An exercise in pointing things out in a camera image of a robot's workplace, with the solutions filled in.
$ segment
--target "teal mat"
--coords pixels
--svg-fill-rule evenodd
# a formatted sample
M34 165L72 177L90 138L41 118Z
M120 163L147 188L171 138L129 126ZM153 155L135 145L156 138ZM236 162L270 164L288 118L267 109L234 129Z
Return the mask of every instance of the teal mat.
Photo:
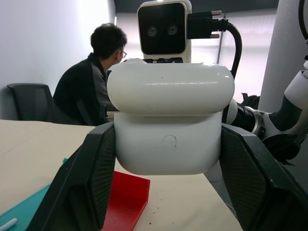
M49 185L38 191L36 194L25 199L20 204L11 208L6 213L2 214L0 216L0 227L12 220L13 218L16 218L17 224L11 227L8 231L26 230L48 189Z

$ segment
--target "white pen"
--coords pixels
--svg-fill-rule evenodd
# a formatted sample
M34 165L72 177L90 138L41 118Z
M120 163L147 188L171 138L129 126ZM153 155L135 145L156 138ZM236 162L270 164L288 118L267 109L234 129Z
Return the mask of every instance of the white pen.
M10 220L8 223L2 225L2 226L0 227L0 231L7 231L9 228L11 228L11 227L13 227L14 225L16 225L16 223L17 223L17 219L14 218L14 219Z

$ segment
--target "table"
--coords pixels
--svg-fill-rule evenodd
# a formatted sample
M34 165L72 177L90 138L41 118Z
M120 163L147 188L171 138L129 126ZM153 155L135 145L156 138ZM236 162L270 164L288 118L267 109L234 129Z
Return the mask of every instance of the table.
M0 214L50 184L92 129L0 120ZM118 162L115 170L128 173ZM203 174L144 178L151 180L149 203L136 231L242 230Z

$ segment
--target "red plastic block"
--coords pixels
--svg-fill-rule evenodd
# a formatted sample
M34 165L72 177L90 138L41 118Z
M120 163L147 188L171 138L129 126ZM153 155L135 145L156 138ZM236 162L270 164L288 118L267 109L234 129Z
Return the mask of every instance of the red plastic block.
M114 173L102 231L133 231L149 200L150 180Z

